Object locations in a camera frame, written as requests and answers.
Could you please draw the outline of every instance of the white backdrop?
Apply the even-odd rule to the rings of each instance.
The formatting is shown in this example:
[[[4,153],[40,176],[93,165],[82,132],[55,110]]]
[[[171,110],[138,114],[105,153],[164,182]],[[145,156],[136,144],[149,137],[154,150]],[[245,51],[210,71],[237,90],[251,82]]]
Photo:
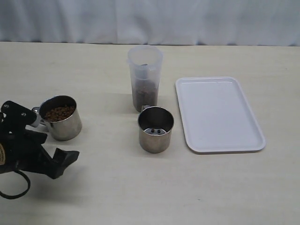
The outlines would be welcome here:
[[[300,0],[0,0],[0,40],[300,45]]]

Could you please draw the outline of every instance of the plastic container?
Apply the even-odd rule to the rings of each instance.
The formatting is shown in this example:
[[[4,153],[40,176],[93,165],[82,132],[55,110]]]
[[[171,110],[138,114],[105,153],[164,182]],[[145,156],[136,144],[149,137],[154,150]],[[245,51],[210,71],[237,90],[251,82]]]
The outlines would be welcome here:
[[[133,105],[137,111],[143,105],[157,106],[162,52],[155,46],[138,45],[128,52]]]

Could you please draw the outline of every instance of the white table surface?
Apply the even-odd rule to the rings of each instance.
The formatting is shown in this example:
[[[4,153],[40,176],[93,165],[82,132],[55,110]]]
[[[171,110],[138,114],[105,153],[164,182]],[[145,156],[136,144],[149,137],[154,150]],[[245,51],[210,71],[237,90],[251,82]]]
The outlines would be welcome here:
[[[75,139],[44,147],[79,150],[52,180],[27,173],[18,200],[0,198],[3,225],[297,225],[300,224],[300,48],[160,46],[159,106],[175,125],[170,147],[145,152],[132,105],[130,45],[0,43],[0,104],[32,108],[54,95],[74,97],[83,122]],[[186,146],[175,81],[232,76],[267,140],[258,153],[196,155]],[[0,189],[26,187],[13,173]]]

